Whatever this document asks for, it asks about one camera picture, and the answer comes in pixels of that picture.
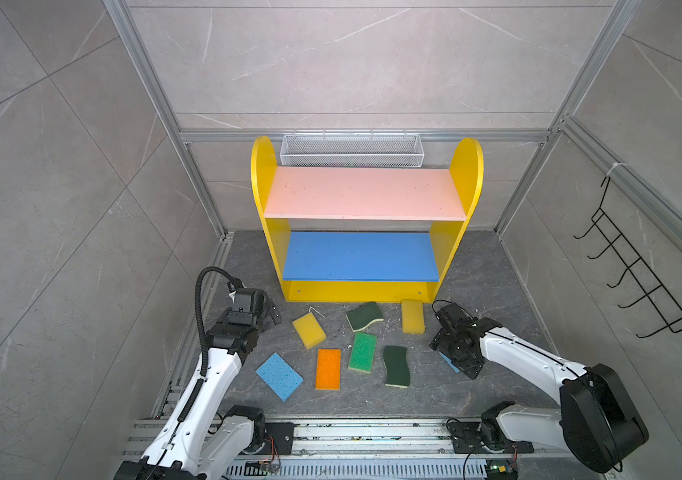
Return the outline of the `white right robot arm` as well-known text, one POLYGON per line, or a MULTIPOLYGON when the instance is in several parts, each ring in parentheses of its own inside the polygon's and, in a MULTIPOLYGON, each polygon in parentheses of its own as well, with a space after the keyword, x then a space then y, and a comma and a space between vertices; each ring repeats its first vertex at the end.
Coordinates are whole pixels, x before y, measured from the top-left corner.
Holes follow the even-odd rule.
POLYGON ((551 397, 553 408, 503 401, 479 419, 449 419, 456 451, 470 454, 530 453, 536 445, 569 451, 590 470, 620 470, 624 459, 648 442, 649 430, 618 373, 598 363, 585 366, 533 345, 490 318, 455 302, 437 300, 440 329, 430 343, 453 367, 475 380, 496 363, 551 397))

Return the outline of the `light blue cellulose sponge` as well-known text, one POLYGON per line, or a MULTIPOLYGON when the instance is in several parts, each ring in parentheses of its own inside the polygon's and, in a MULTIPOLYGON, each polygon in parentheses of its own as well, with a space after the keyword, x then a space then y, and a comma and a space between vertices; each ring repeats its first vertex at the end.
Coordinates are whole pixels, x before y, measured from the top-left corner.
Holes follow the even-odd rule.
POLYGON ((445 360, 445 361, 447 362, 448 366, 449 366, 455 373, 461 373, 461 370, 460 370, 459 368, 457 368, 457 367, 453 364, 453 362, 450 360, 450 358, 448 358, 446 355, 444 355, 444 354, 442 354, 442 353, 440 353, 440 352, 438 352, 438 353, 439 353, 440 357, 441 357, 443 360, 445 360))

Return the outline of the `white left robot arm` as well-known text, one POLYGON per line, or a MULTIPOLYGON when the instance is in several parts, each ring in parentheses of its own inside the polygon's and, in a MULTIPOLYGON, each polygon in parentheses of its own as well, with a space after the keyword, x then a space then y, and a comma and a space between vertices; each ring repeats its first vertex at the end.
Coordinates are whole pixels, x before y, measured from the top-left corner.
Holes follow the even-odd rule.
POLYGON ((242 288, 206 332, 197 371, 160 433, 137 461, 124 461, 116 479, 221 479, 241 454, 261 452, 266 421, 261 408, 235 405, 209 430, 231 383, 257 345, 265 323, 279 312, 260 289, 242 288))

